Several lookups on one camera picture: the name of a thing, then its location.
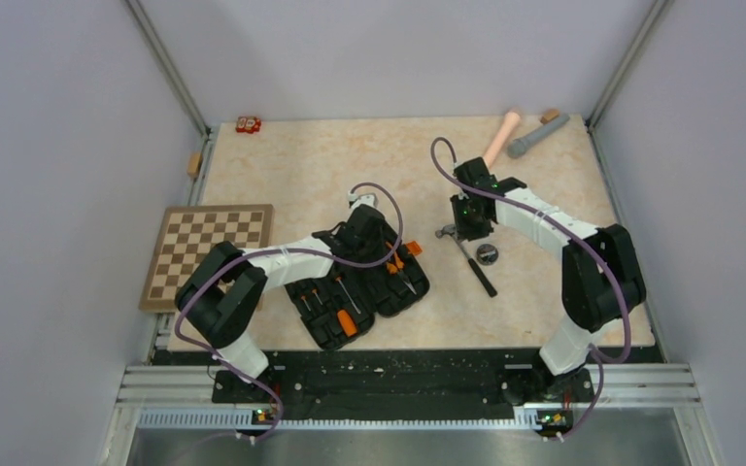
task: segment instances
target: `round metal object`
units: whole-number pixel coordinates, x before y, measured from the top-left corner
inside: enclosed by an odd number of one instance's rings
[[[487,243],[476,248],[476,262],[482,265],[493,265],[499,258],[499,250],[494,245]]]

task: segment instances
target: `metal floor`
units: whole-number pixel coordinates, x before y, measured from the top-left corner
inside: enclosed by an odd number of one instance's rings
[[[208,435],[139,430],[128,466],[166,465]],[[600,409],[563,445],[518,431],[288,431],[250,447],[221,438],[189,452],[180,465],[687,465],[672,410]]]

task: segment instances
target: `small wooden block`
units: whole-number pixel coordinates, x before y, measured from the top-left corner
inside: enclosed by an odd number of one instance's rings
[[[198,178],[198,174],[201,172],[201,152],[196,152],[190,156],[190,161],[187,163],[187,174],[192,178]]]
[[[548,124],[554,119],[558,118],[559,115],[559,109],[548,109],[547,111],[545,111],[544,114],[542,114],[542,117],[539,118],[539,121],[541,121],[542,124]]]

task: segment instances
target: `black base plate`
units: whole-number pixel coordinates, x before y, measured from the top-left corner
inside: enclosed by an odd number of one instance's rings
[[[538,349],[444,349],[399,351],[273,351],[261,376],[285,402],[285,418],[357,420],[499,419],[513,416],[501,389],[520,364]],[[207,365],[202,353],[157,354],[167,364]],[[661,362],[656,347],[631,352],[628,362]],[[587,402],[593,387],[587,376],[571,387],[571,400]],[[266,393],[218,371],[214,403],[270,402]]]

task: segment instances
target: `gray cylinder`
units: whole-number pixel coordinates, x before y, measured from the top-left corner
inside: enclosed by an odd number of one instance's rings
[[[507,154],[510,155],[510,158],[519,158],[522,155],[525,155],[527,150],[539,144],[541,140],[550,136],[557,129],[563,127],[569,119],[570,115],[561,114],[548,124],[543,124],[523,137],[514,139],[513,142],[510,143],[510,146],[507,147]]]

